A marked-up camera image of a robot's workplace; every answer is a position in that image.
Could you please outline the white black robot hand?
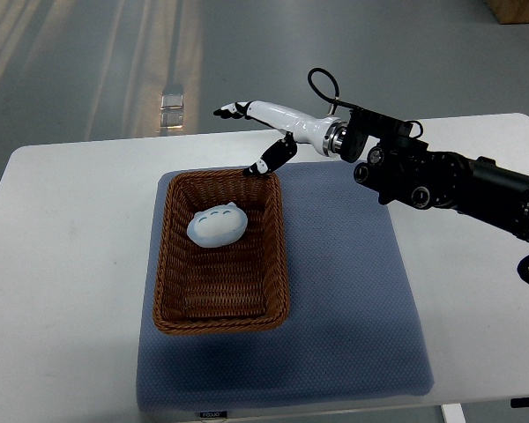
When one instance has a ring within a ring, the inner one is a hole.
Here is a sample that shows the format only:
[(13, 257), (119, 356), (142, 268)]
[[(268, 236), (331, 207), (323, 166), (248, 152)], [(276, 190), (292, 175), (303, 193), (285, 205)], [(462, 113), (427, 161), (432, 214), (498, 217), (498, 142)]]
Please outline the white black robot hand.
[(299, 144), (312, 145), (322, 156), (333, 156), (336, 154), (332, 149), (334, 139), (346, 127), (346, 122), (334, 116), (319, 119), (261, 100), (230, 103), (214, 110), (213, 114), (222, 119), (254, 120), (283, 135), (255, 163), (243, 170), (245, 176), (273, 173), (295, 156)]

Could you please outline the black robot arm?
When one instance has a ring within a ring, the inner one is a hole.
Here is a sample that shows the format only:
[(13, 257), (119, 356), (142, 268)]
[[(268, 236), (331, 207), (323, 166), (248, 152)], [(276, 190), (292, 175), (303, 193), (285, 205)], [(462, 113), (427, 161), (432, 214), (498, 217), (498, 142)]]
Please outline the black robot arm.
[[(360, 107), (336, 130), (329, 152), (353, 163), (354, 180), (386, 205), (398, 201), (418, 210), (452, 209), (529, 243), (529, 175), (455, 152), (431, 152), (413, 135), (414, 121)], [(517, 266), (529, 285), (529, 255)]]

